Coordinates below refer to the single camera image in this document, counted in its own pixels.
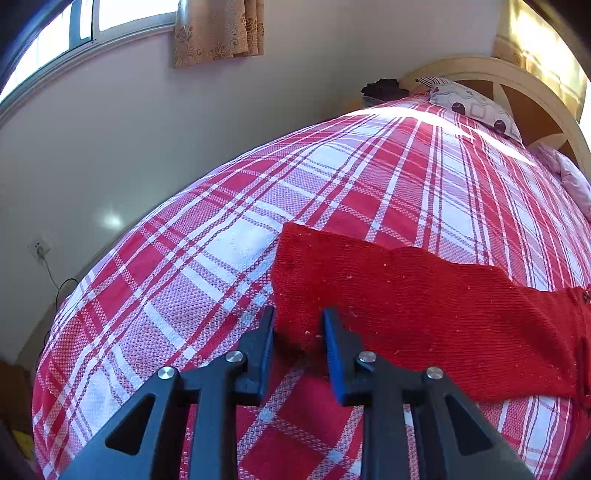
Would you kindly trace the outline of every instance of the bed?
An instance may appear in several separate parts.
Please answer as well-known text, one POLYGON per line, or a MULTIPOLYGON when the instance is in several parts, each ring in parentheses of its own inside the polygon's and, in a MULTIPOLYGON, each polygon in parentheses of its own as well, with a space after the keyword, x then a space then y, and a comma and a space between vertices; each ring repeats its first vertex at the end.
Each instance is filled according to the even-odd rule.
MULTIPOLYGON (((486 57, 429 64, 401 80, 410 98, 304 128, 217 168, 135 225, 57 314, 33 401, 46 478, 159 367, 205 365, 256 326, 273 302, 269 269, 285 222, 497 265, 540 290, 591 283, 581 211, 524 147, 431 105, 414 79, 436 75, 494 98, 526 146, 545 141, 589 177, 589 149, 554 93, 486 57)), ((358 477, 361 409, 338 407, 308 368, 304 358, 280 365, 265 405, 239 410, 240 478, 358 477), (269 458, 269 445, 290 455, 269 458)), ((572 428, 569 399, 480 407, 538 479, 556 475, 572 428)), ((185 452, 182 478, 187 461, 185 452)))

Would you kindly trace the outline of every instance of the silver screw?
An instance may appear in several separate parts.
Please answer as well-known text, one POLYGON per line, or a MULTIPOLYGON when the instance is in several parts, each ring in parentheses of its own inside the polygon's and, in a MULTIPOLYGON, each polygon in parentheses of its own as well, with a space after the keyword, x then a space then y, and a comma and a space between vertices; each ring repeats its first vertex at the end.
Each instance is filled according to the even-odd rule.
POLYGON ((443 378, 443 370, 439 367, 427 368, 427 376, 433 380, 441 380, 443 378))
POLYGON ((169 378, 174 377, 174 368, 173 367, 162 367, 158 370, 158 376, 162 380, 168 380, 169 378))
POLYGON ((231 364, 237 364, 238 362, 241 362, 243 358, 244 354, 240 350, 232 350, 231 352, 226 353, 226 361, 231 364))
POLYGON ((377 356, 375 353, 370 352, 369 350, 364 350, 363 352, 360 352, 359 355, 357 355, 357 358, 359 358, 359 360, 364 364, 373 364, 377 359, 377 356))

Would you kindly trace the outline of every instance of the curtain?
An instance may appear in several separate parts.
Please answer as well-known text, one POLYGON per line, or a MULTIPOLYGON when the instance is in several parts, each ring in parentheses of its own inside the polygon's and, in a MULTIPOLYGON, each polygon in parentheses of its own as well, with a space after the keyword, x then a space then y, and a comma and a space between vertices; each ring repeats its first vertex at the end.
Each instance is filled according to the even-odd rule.
POLYGON ((174 65, 263 54, 263 0, 180 0, 174 65))
POLYGON ((492 56, 539 78, 580 119, 587 76, 566 43, 523 0, 502 0, 492 56))

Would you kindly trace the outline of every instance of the beige floral curtain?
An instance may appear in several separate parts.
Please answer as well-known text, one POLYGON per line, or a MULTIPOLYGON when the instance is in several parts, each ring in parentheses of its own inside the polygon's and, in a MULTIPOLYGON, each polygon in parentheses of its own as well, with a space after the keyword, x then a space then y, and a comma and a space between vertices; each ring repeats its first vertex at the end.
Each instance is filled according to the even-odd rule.
POLYGON ((502 0, 492 56, 542 80, 580 119, 587 77, 556 31, 523 0, 502 0))
POLYGON ((180 0, 174 64, 263 54, 263 0, 180 0))

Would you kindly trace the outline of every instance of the wooden headboard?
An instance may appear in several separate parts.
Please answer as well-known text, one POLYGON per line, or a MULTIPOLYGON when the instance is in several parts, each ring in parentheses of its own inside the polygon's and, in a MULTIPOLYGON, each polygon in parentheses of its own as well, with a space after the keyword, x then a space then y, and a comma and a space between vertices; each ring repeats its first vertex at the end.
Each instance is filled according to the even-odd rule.
POLYGON ((448 78, 494 100, 513 116, 526 147, 550 145, 591 179, 591 153, 579 124, 556 94, 525 70, 492 57, 449 57, 406 74, 400 86, 411 94, 425 91, 415 81, 425 76, 448 78))

